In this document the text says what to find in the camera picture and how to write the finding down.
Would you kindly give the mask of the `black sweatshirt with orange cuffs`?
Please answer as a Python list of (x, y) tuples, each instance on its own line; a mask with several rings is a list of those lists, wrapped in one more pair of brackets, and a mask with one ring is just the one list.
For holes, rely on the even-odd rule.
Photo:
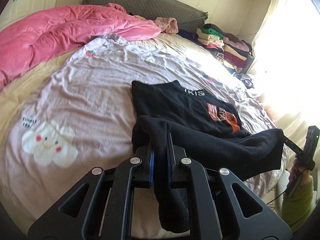
[(188, 90), (178, 81), (157, 85), (133, 81), (131, 92), (137, 115), (132, 146), (136, 150), (150, 144), (154, 149), (153, 187), (164, 230), (189, 230), (187, 193), (169, 188), (168, 138), (203, 167), (228, 168), (240, 180), (280, 169), (283, 132), (272, 128), (249, 134), (235, 107), (208, 91)]

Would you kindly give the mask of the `stack of folded clothes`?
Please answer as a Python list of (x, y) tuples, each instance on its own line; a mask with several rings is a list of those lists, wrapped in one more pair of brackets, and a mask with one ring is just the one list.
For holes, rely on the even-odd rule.
[(231, 33), (225, 33), (214, 24), (205, 24), (198, 28), (196, 33), (199, 45), (231, 72), (240, 73), (246, 66), (248, 55), (253, 56), (252, 46), (248, 42)]

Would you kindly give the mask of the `lilac patterned bed sheet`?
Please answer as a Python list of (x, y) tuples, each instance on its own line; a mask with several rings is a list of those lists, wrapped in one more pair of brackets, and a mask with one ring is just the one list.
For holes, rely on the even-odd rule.
[(10, 214), (24, 218), (26, 232), (90, 169), (113, 168), (133, 154), (136, 122), (130, 93), (134, 80), (158, 84), (178, 81), (188, 90), (206, 90), (231, 103), (243, 128), (255, 134), (273, 128), (262, 104), (225, 67), (190, 41), (161, 34), (147, 41), (125, 42), (114, 35), (96, 38), (83, 51), (93, 67), (84, 84), (94, 100), (83, 135), (71, 142), (35, 133), (35, 138), (1, 143), (1, 200)]

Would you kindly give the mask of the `cream window curtain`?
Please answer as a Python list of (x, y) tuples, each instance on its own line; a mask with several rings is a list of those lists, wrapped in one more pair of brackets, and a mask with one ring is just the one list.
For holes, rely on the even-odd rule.
[(302, 146), (319, 126), (319, 13), (310, 0), (271, 0), (253, 41), (255, 84), (277, 127)]

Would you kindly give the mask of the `dark navy garment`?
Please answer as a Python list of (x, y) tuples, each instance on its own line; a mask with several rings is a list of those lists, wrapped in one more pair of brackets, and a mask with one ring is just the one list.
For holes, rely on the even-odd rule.
[(185, 38), (195, 44), (199, 44), (197, 33), (188, 32), (183, 29), (179, 29), (177, 33), (180, 37)]

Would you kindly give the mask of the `dark storage box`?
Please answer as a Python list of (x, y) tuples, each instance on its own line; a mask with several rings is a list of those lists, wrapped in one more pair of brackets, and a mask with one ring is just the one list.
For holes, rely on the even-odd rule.
[(252, 55), (248, 55), (247, 60), (246, 60), (246, 66), (242, 68), (242, 71), (240, 72), (241, 74), (246, 74), (247, 71), (249, 70), (250, 66), (252, 65), (254, 61), (254, 57)]

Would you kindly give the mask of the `pink knitted garment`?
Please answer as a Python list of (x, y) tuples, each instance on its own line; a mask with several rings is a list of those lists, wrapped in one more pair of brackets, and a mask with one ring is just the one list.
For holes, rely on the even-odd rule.
[(158, 17), (154, 23), (160, 27), (162, 33), (176, 35), (178, 33), (177, 21), (173, 17)]

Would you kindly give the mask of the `grey quilted headboard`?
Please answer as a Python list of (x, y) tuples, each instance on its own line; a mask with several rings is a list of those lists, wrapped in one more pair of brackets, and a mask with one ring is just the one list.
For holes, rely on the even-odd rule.
[(121, 5), (128, 14), (139, 15), (148, 20), (158, 17), (175, 18), (178, 29), (194, 33), (208, 18), (208, 13), (177, 0), (82, 0), (82, 5)]

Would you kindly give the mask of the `cream yellow blanket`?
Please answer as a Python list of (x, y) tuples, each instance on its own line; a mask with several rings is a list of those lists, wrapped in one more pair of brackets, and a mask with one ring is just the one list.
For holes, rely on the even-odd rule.
[(83, 135), (94, 100), (84, 81), (93, 74), (83, 51), (38, 64), (1, 90), (1, 143), (35, 138), (35, 133), (71, 142)]

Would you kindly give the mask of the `pink comforter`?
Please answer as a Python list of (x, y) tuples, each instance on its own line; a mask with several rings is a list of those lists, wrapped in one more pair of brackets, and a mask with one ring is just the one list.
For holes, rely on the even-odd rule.
[(1, 31), (1, 87), (40, 63), (87, 44), (93, 36), (109, 33), (143, 41), (161, 29), (114, 3), (61, 6), (26, 16)]

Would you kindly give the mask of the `white wardrobe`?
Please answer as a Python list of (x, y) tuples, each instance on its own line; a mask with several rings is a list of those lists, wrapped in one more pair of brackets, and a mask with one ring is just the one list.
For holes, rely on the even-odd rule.
[(1, 13), (1, 29), (34, 12), (55, 6), (56, 0), (9, 0)]

